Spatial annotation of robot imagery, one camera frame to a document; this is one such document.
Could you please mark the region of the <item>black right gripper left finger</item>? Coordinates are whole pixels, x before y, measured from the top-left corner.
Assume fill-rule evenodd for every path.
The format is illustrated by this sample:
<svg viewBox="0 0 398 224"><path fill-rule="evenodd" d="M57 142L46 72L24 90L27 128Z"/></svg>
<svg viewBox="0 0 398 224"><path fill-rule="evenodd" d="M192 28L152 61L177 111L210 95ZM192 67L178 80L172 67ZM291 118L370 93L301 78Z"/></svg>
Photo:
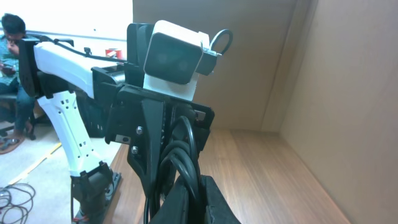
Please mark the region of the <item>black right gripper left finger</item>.
<svg viewBox="0 0 398 224"><path fill-rule="evenodd" d="M187 224L189 204L189 192L179 177L149 224Z"/></svg>

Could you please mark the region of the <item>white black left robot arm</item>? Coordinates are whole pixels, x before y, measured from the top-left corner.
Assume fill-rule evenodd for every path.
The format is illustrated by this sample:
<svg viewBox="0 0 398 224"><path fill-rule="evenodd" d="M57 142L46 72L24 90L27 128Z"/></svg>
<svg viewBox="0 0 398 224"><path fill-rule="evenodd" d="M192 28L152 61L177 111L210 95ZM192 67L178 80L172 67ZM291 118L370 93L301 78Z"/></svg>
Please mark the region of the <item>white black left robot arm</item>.
<svg viewBox="0 0 398 224"><path fill-rule="evenodd" d="M211 74L219 37L161 20L127 28L126 60L80 52L70 39L23 39L21 81L49 117L65 150L73 223L102 223L121 176L92 145L129 146L127 162L146 196L145 223L203 223L208 202L198 164L215 116L193 102Z"/></svg>

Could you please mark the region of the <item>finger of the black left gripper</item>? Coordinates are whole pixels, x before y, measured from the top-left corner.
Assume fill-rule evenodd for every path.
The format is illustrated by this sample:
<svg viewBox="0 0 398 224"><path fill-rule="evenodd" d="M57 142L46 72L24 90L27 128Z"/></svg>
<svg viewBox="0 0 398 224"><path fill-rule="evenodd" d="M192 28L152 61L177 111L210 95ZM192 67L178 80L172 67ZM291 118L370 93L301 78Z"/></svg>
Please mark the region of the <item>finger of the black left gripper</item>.
<svg viewBox="0 0 398 224"><path fill-rule="evenodd" d="M194 134L195 112L191 106L176 105L167 129L163 150L163 192L169 192L179 173L190 193L198 192L198 149Z"/></svg>
<svg viewBox="0 0 398 224"><path fill-rule="evenodd" d="M138 175L144 194L151 197L155 189L160 159L164 103L141 100L132 106L130 122L132 142L127 161Z"/></svg>

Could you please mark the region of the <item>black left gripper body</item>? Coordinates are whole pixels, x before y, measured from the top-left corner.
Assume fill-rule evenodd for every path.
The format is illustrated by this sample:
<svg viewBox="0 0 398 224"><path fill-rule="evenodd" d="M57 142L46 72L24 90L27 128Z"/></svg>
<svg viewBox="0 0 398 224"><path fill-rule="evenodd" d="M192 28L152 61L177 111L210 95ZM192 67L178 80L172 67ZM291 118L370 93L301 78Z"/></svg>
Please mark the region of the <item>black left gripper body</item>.
<svg viewBox="0 0 398 224"><path fill-rule="evenodd" d="M105 142L137 146L144 152L162 151L172 141L193 141L203 150L215 117L209 106L145 90L116 87L109 99Z"/></svg>

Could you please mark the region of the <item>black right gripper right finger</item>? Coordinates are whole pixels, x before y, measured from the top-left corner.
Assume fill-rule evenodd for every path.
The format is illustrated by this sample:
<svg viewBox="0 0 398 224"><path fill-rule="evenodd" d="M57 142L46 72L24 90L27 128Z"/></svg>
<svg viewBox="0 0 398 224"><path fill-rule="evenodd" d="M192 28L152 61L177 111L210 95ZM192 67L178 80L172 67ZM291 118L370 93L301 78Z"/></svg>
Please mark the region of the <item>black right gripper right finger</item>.
<svg viewBox="0 0 398 224"><path fill-rule="evenodd" d="M205 224L241 224L218 188L214 178L200 177L200 193L205 208Z"/></svg>

